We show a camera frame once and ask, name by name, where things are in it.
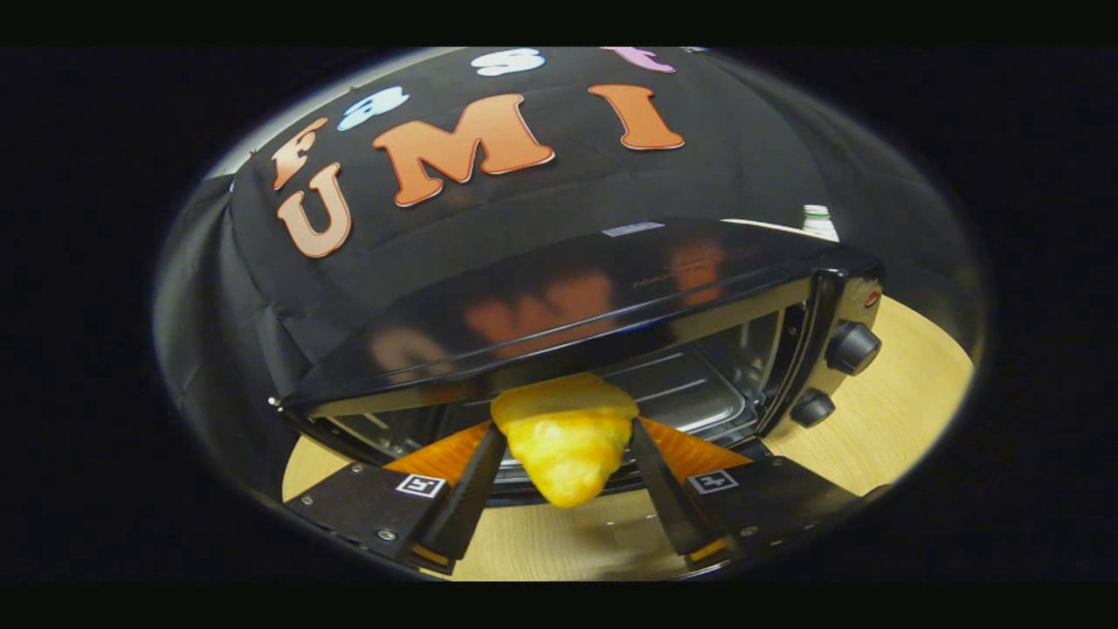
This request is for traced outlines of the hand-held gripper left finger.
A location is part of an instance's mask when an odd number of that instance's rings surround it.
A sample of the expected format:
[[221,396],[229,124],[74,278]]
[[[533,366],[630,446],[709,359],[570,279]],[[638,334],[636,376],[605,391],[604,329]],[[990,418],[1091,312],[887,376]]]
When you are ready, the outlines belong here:
[[383,467],[349,463],[285,506],[383,564],[451,576],[465,557],[506,437],[491,421]]

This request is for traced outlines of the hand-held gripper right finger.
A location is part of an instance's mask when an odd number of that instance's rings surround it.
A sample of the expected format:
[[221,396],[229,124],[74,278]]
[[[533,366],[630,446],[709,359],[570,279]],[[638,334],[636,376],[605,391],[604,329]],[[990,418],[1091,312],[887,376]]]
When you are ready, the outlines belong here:
[[783,560],[843,524],[863,499],[783,455],[750,458],[635,418],[631,452],[690,576]]

